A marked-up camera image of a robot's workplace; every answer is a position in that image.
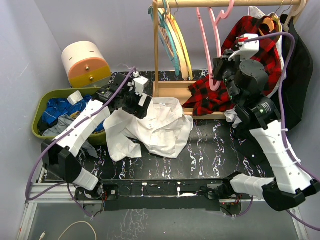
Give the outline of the white shirt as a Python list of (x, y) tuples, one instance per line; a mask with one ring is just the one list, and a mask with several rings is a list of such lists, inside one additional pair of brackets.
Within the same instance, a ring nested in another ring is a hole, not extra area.
[(103, 127), (109, 156), (119, 162), (142, 157), (141, 145), (151, 154), (176, 159), (187, 145), (193, 124), (178, 99), (154, 97), (145, 118), (120, 109), (104, 121)]

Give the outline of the pink hanger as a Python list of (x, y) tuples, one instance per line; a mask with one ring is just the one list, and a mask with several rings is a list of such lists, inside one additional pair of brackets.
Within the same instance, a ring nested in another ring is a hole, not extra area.
[[(228, 8), (226, 11), (221, 10), (218, 14), (217, 17), (215, 17), (214, 11), (211, 7), (208, 7), (208, 12), (210, 14), (210, 20), (215, 36), (215, 43), (216, 43), (216, 52), (217, 56), (221, 57), (222, 52), (221, 52), (221, 40), (220, 40), (220, 33), (219, 33), (219, 28), (218, 24), (219, 22), (223, 19), (227, 19), (229, 15), (231, 14), (233, 7), (235, 4), (235, 0), (229, 0), (228, 1)], [(201, 30), (201, 35), (202, 35), (202, 41), (203, 41), (203, 46), (204, 46), (204, 51), (205, 51), (205, 56), (206, 56), (206, 62), (207, 62), (207, 68), (208, 68), (208, 79), (209, 79), (209, 88), (211, 91), (217, 91), (221, 85), (221, 81), (215, 81), (214, 80), (214, 71), (211, 63), (211, 56), (210, 56), (210, 49), (206, 37), (206, 32), (203, 24), (203, 20), (200, 14), (200, 9), (197, 7), (196, 8), (196, 15), (198, 18), (200, 30)]]

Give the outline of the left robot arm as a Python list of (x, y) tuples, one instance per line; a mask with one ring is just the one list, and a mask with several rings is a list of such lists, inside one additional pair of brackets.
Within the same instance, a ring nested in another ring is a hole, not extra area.
[(99, 179), (81, 166), (77, 155), (83, 144), (112, 113), (124, 110), (126, 113), (143, 119), (151, 103), (151, 96), (145, 94), (149, 80), (118, 73), (113, 82), (99, 88), (73, 123), (53, 140), (46, 139), (41, 144), (43, 167), (67, 184), (85, 189), (93, 200), (103, 195)]

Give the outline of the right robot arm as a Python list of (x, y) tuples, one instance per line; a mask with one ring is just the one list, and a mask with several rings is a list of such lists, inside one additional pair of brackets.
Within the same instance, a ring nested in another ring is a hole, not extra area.
[(235, 111), (240, 130), (248, 131), (263, 150), (273, 178), (253, 177), (235, 172), (223, 179), (223, 194), (233, 199), (239, 194), (266, 201), (275, 211), (292, 209), (306, 197), (320, 191), (320, 183), (302, 169), (291, 145), (283, 142), (285, 129), (274, 102), (263, 94), (269, 78), (264, 66), (252, 59), (241, 59), (239, 51), (226, 50), (213, 60), (214, 78), (223, 81)]

